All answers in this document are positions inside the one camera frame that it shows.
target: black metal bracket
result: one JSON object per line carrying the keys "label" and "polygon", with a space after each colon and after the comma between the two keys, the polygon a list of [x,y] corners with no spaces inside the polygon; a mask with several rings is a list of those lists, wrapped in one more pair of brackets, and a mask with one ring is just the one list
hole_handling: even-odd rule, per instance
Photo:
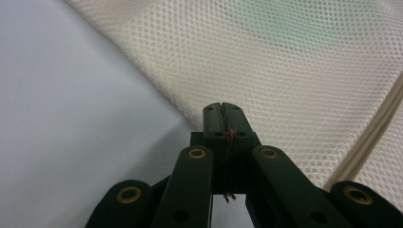
{"label": "black metal bracket", "polygon": [[86,227],[210,227],[212,195],[229,201],[235,194],[246,194],[255,227],[403,227],[403,215],[369,187],[315,187],[283,151],[260,144],[240,107],[208,105],[203,123],[170,177],[152,187],[114,185]]}

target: brass screw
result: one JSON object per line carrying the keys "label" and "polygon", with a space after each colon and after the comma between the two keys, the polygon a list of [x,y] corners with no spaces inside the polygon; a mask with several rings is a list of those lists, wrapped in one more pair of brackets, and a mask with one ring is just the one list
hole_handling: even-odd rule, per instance
{"label": "brass screw", "polygon": [[[132,196],[125,196],[125,194],[128,194],[128,192],[134,192],[134,195]],[[126,188],[123,188],[121,191],[119,191],[118,195],[116,196],[116,200],[120,203],[123,204],[128,204],[131,202],[134,202],[140,198],[142,195],[142,190],[136,186],[129,186]]]}
{"label": "brass screw", "polygon": [[268,159],[275,159],[278,157],[278,152],[270,148],[262,148],[260,153],[263,154]]}
{"label": "brass screw", "polygon": [[191,149],[187,155],[192,159],[201,159],[205,156],[205,151],[202,149]]}
{"label": "brass screw", "polygon": [[368,193],[353,186],[345,186],[343,193],[348,199],[362,205],[370,205],[374,202],[373,198]]}

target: white mesh fabric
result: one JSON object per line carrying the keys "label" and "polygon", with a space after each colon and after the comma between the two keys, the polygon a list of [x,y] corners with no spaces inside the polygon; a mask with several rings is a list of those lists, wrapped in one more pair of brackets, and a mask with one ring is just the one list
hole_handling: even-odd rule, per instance
{"label": "white mesh fabric", "polygon": [[319,186],[402,71],[401,1],[68,1],[199,129],[239,105]]}
{"label": "white mesh fabric", "polygon": [[403,213],[403,104],[356,177]]}

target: gray surface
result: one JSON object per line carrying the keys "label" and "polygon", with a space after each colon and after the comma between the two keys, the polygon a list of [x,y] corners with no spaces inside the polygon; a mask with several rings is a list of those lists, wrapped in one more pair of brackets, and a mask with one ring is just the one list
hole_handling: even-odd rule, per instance
{"label": "gray surface", "polygon": [[[60,0],[0,3],[0,227],[84,227],[118,181],[154,184],[190,122]],[[212,227],[250,227],[215,197]]]}

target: black mechanical arm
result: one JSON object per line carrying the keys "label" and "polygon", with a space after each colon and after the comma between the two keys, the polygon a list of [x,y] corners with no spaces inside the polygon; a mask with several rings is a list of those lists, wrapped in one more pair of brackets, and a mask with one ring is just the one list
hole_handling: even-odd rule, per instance
{"label": "black mechanical arm", "polygon": [[229,201],[235,194],[246,194],[255,227],[403,227],[403,215],[369,187],[315,187],[283,151],[260,144],[238,106],[208,105],[203,124],[170,177],[152,187],[138,180],[114,185],[86,227],[206,228],[212,195]]}

